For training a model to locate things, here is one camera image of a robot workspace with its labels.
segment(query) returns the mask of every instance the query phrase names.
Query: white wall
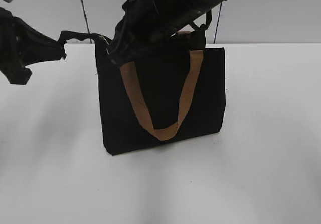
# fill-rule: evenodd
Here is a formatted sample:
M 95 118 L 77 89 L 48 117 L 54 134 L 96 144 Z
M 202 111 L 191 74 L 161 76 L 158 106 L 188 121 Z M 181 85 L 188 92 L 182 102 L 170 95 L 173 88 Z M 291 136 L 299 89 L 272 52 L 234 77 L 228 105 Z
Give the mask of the white wall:
M 84 0 L 91 31 L 112 38 L 125 1 Z M 321 42 L 320 5 L 321 0 L 228 0 L 223 3 L 217 43 Z M 87 31 L 80 0 L 0 1 L 0 7 L 54 39 L 61 30 Z M 213 9 L 207 31 L 209 43 L 214 39 L 218 9 Z

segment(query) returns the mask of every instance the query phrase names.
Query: brown handle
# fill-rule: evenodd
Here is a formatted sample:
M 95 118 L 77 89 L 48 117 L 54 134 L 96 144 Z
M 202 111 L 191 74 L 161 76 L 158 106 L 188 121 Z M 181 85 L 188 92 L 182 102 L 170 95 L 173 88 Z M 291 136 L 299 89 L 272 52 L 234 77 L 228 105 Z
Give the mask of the brown handle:
M 167 128 L 158 130 L 154 128 L 149 110 L 142 96 L 135 62 L 129 62 L 120 68 L 127 95 L 140 125 L 159 140 L 169 140 L 174 137 L 190 110 L 203 58 L 203 50 L 190 51 L 190 71 L 186 76 L 180 96 L 178 121 Z

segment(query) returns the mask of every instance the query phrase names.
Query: black cable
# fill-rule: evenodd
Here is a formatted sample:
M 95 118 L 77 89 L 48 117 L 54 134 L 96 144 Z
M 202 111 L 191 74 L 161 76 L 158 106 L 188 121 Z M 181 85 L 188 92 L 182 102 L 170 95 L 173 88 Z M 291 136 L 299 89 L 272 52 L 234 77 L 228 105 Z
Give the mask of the black cable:
M 220 17 L 221 17 L 221 9 L 222 9 L 222 2 L 220 4 L 220 11 L 219 11 L 219 16 L 217 17 L 217 23 L 216 23 L 216 31 L 215 31 L 215 37 L 214 37 L 214 42 L 216 42 L 216 35 L 217 35 L 217 29 L 219 27 L 219 21 L 220 21 Z
M 87 20 L 86 11 L 85 11 L 85 6 L 84 6 L 84 1 L 83 1 L 83 0 L 80 0 L 80 1 L 81 1 L 82 10 L 83 10 L 83 12 L 84 12 L 84 17 L 85 17 L 85 21 L 86 21 L 87 31 L 88 31 L 88 34 L 90 34 L 89 26 L 88 26 L 88 20 Z

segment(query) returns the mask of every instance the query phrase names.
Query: white table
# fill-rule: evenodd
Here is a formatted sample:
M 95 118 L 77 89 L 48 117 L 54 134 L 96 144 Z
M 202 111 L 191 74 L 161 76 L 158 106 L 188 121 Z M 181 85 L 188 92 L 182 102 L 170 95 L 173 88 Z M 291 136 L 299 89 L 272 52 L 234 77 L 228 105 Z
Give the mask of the white table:
M 0 76 L 0 223 L 321 223 L 321 44 L 221 46 L 221 132 L 115 157 L 94 45 Z

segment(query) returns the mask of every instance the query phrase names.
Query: black tote bag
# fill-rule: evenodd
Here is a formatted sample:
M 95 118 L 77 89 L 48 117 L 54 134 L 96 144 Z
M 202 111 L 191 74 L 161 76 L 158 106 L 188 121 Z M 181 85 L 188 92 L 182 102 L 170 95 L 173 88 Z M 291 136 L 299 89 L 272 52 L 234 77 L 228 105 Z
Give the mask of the black tote bag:
M 205 49 L 205 32 L 179 33 L 116 68 L 107 37 L 63 31 L 59 42 L 95 41 L 103 141 L 122 154 L 220 131 L 225 111 L 224 48 Z

